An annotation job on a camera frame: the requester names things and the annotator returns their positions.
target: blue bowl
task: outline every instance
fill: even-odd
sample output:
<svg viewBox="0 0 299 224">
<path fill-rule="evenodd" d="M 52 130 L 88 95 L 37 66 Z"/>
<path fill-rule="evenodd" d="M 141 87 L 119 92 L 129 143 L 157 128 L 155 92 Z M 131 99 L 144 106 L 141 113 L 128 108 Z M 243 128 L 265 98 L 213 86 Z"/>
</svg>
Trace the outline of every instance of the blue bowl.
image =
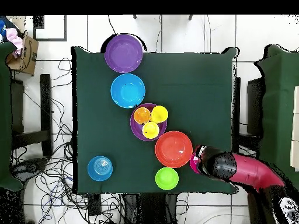
<svg viewBox="0 0 299 224">
<path fill-rule="evenodd" d="M 139 105 L 145 96 L 143 81 L 130 73 L 115 78 L 111 85 L 111 97 L 123 108 L 133 108 Z"/>
<path fill-rule="evenodd" d="M 107 157 L 96 156 L 88 163 L 87 171 L 93 180 L 107 180 L 113 171 L 112 162 Z"/>
</svg>

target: pink object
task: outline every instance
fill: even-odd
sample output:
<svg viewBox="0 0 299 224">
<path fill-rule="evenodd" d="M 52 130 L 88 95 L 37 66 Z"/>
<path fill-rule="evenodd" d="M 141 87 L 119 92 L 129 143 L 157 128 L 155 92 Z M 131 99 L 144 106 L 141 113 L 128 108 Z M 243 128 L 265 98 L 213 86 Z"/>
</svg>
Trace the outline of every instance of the pink object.
<svg viewBox="0 0 299 224">
<path fill-rule="evenodd" d="M 199 162 L 199 158 L 197 156 L 195 156 L 195 152 L 192 154 L 191 156 L 191 159 L 190 159 L 190 167 L 192 168 L 192 170 L 195 172 L 195 173 L 199 173 L 197 170 L 196 170 L 196 166 Z"/>
<path fill-rule="evenodd" d="M 267 165 L 254 158 L 233 154 L 237 163 L 237 172 L 230 178 L 232 182 L 251 185 L 256 191 L 261 188 L 284 183 Z"/>
<path fill-rule="evenodd" d="M 17 58 L 21 55 L 23 40 L 18 36 L 16 29 L 6 29 L 6 38 L 16 46 L 16 50 L 12 53 L 12 55 Z"/>
</svg>

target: cardboard box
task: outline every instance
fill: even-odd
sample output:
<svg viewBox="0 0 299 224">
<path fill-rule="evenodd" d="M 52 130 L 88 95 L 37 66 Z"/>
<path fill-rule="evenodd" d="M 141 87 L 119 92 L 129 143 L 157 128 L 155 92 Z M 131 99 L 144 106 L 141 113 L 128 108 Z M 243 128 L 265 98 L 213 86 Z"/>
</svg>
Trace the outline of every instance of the cardboard box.
<svg viewBox="0 0 299 224">
<path fill-rule="evenodd" d="M 15 58 L 12 54 L 9 54 L 6 59 L 6 63 L 12 70 L 34 75 L 39 42 L 28 36 L 27 31 L 24 31 L 25 16 L 6 17 L 7 19 L 12 19 L 11 22 L 19 28 L 21 33 L 24 34 L 21 56 Z"/>
</svg>

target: red plate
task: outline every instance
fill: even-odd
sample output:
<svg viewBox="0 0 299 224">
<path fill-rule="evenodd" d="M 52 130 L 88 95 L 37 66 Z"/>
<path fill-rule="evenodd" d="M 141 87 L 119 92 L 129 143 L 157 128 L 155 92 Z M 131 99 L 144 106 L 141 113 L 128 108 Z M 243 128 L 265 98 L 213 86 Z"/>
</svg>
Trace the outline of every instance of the red plate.
<svg viewBox="0 0 299 224">
<path fill-rule="evenodd" d="M 192 143 L 188 136 L 179 131 L 164 133 L 156 142 L 156 157 L 166 167 L 185 165 L 192 155 Z"/>
</svg>

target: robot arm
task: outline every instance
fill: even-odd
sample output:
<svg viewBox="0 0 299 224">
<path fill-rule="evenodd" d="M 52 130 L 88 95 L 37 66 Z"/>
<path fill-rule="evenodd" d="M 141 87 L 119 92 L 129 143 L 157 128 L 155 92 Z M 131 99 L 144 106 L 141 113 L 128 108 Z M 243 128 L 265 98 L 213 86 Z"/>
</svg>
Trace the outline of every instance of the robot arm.
<svg viewBox="0 0 299 224">
<path fill-rule="evenodd" d="M 267 164 L 203 145 L 196 149 L 195 157 L 200 174 L 253 188 L 260 201 L 261 215 L 267 218 L 265 222 L 270 222 L 268 224 L 299 224 L 299 207 L 296 203 L 299 201 L 299 192 L 289 181 L 286 184 Z"/>
<path fill-rule="evenodd" d="M 284 186 L 283 180 L 257 159 L 199 146 L 197 170 L 216 179 L 252 186 L 257 192 L 269 186 Z"/>
</svg>

